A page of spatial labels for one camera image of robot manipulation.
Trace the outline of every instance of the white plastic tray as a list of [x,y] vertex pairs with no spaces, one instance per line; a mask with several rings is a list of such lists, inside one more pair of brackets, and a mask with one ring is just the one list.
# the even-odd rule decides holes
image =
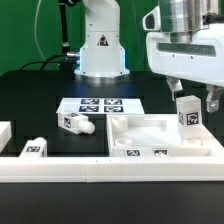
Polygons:
[[200,136],[185,141],[178,133],[177,115],[122,115],[128,120],[127,130],[113,131],[113,119],[107,116],[110,156],[135,159],[172,157],[224,156],[221,144],[202,125]]

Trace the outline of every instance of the metal bracket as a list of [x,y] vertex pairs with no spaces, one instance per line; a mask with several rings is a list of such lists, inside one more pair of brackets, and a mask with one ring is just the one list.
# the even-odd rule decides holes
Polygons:
[[179,78],[175,78],[175,77],[171,77],[171,76],[167,76],[166,80],[167,80],[167,83],[172,92],[172,99],[173,99],[173,101],[175,101],[177,93],[183,92],[183,87],[181,85],[181,81]]
[[209,91],[207,101],[207,111],[213,113],[219,110],[219,99],[224,92],[223,87],[207,85]]

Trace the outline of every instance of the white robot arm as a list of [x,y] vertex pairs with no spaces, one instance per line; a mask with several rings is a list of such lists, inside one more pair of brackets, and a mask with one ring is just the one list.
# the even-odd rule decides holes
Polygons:
[[143,18],[148,63],[167,76],[173,93],[180,79],[207,84],[207,110],[217,111],[224,91],[224,17],[218,0],[159,0]]
[[108,83],[125,78],[125,51],[120,45],[120,7],[115,0],[83,0],[86,41],[80,50],[77,79]]

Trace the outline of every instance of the white cube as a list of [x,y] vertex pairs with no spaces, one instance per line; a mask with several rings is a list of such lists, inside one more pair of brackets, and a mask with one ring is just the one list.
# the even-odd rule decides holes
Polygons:
[[196,96],[176,99],[178,131],[183,139],[199,138],[201,135],[201,100]]
[[27,141],[19,157],[47,157],[47,141],[44,138]]
[[83,114],[75,112],[58,113],[58,126],[75,134],[88,133],[92,134],[95,130],[93,123]]

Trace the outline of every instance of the green wall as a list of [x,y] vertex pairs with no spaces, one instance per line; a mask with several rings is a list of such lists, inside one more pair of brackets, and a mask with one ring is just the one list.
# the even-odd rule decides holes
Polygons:
[[[126,49],[126,67],[131,71],[149,70],[145,47],[146,33],[142,28],[142,18],[157,5],[158,0],[134,0],[136,13],[133,11],[131,0],[117,1],[121,7],[120,42]],[[0,2],[0,75],[9,70],[19,69],[27,62],[41,60],[34,40],[37,4],[38,0]],[[83,3],[79,3],[74,8],[67,7],[67,12],[70,45],[72,50],[77,51],[84,43]],[[43,0],[38,20],[38,40],[46,58],[61,53],[58,0]],[[39,66],[33,65],[29,68],[38,69]]]

